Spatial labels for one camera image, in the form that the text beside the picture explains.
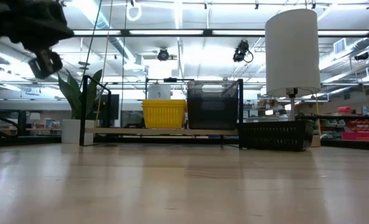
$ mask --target white cylindrical lamp shade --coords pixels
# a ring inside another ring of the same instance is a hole
[[[267,94],[297,96],[320,91],[317,14],[308,9],[282,12],[266,23]]]

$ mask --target dark plastic bin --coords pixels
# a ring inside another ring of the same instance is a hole
[[[190,81],[187,84],[190,129],[234,130],[238,117],[238,82]]]
[[[245,148],[305,151],[311,146],[314,123],[310,121],[276,121],[245,123],[239,128]]]

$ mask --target yellow plastic basket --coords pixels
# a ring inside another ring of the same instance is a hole
[[[187,104],[185,100],[143,100],[146,128],[182,128]]]

